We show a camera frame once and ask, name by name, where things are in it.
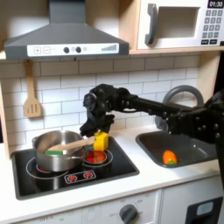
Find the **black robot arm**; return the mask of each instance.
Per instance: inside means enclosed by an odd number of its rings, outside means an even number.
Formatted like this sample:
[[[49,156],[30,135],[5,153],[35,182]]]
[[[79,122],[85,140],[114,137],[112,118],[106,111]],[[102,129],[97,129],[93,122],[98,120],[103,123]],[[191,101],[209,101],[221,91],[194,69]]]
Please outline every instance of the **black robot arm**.
[[[80,128],[83,136],[91,137],[98,130],[109,133],[114,123],[110,112],[146,112],[166,120],[172,135],[185,134],[201,141],[215,144],[224,185],[224,90],[212,97],[203,107],[188,108],[177,104],[149,101],[131,94],[126,88],[101,84],[85,95],[87,121]]]

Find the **sink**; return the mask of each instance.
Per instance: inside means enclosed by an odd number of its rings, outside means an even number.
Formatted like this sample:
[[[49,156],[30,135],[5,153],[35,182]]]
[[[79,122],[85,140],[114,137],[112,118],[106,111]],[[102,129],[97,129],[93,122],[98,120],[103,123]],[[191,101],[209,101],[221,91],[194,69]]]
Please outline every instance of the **sink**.
[[[166,168],[194,165],[217,158],[214,144],[203,143],[184,135],[172,136],[166,131],[141,134],[136,137],[136,142],[157,165]],[[163,163],[166,150],[177,155],[178,164]]]

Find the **stovetop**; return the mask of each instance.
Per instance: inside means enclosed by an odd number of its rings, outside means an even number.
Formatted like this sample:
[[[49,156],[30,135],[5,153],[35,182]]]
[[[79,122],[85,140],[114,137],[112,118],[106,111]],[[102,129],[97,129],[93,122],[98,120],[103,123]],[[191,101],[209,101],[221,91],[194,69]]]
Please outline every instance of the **stovetop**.
[[[12,167],[17,199],[27,200],[123,179],[139,173],[114,138],[109,138],[108,145],[103,164],[83,162],[64,172],[49,172],[38,167],[34,149],[14,152]]]

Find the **hanging spatula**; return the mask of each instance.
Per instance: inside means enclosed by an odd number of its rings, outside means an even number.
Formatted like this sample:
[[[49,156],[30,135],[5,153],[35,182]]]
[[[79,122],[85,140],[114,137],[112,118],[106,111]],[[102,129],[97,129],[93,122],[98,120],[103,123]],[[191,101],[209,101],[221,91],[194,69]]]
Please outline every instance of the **hanging spatula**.
[[[26,84],[28,87],[28,98],[24,103],[24,115],[26,117],[41,116],[41,106],[39,101],[35,98],[34,82],[32,77],[33,62],[26,60],[24,62]]]

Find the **silver range hood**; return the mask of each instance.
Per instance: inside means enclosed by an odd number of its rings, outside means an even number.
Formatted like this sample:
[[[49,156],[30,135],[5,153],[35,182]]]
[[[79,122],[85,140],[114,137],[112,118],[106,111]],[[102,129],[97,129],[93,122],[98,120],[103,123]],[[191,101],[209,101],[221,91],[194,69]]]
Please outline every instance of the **silver range hood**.
[[[86,24],[85,0],[50,0],[49,11],[49,25],[4,42],[7,60],[129,54],[129,43]]]

